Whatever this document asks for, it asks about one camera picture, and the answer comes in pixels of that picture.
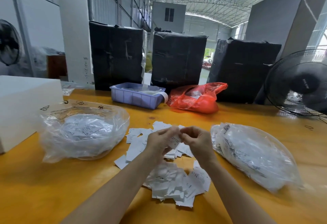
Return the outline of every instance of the pile of paper labels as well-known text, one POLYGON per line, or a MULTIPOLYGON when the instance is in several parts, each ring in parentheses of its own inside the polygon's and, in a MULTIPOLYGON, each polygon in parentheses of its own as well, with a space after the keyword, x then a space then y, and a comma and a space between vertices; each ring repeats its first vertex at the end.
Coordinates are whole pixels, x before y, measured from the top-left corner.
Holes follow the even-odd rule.
MULTIPOLYGON (((150 133, 169 127, 171 127, 170 124, 155 121, 153 130, 130 128, 127 135, 127 143, 130 143, 129 149, 126 155, 115 161, 115 164, 123 169, 145 149, 147 137, 150 133)), ((193 157, 190 147, 182 143, 178 136, 170 140, 169 146, 172 150, 165 155, 167 159, 174 160, 181 157, 182 154, 193 157)), ((158 198, 160 201, 173 198, 176 205, 192 208, 195 196, 208 191, 210 182, 210 177, 196 160, 189 175, 185 173, 184 169, 178 168, 175 163, 163 160, 161 164, 153 169, 143 185, 152 189, 152 198, 158 198)))

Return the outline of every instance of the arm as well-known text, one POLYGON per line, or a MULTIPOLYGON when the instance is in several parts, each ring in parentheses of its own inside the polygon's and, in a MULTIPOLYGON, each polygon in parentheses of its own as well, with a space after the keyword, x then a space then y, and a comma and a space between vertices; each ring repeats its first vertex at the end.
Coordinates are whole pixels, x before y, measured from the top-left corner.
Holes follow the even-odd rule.
POLYGON ((70 213, 62 224, 119 223, 146 177, 162 160, 162 155, 171 150, 166 148, 169 139, 178 133, 177 127, 171 127, 150 134, 145 150, 70 213))
POLYGON ((190 146, 200 166, 209 174, 234 224, 276 224, 219 164, 208 131, 186 127, 181 133, 183 142, 190 146))

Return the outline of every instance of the white foam box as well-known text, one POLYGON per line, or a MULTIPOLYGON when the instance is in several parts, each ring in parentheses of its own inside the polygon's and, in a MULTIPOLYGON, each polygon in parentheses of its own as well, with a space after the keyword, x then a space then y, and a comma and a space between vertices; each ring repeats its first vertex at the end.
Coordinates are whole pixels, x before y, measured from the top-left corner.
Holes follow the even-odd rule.
POLYGON ((0 76, 0 153, 36 132, 39 111, 63 102, 60 80, 0 76))

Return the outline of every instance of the red plastic bag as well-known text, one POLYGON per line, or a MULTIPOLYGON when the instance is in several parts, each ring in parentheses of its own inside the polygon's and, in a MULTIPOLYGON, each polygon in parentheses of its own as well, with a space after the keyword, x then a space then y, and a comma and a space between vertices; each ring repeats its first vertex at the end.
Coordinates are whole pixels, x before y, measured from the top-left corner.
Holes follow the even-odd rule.
POLYGON ((216 103, 219 92, 227 88, 227 83, 181 86, 171 90, 167 105, 173 108, 202 113, 218 111, 216 103))

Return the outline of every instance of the packing tape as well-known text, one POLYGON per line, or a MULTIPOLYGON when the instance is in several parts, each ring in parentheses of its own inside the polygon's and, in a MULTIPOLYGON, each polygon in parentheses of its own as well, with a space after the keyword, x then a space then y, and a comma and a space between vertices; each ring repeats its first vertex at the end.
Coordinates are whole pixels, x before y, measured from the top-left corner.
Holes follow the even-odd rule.
POLYGON ((161 94, 163 95, 163 97, 165 98, 165 103, 168 101, 168 94, 165 92, 158 92, 157 94, 161 94))

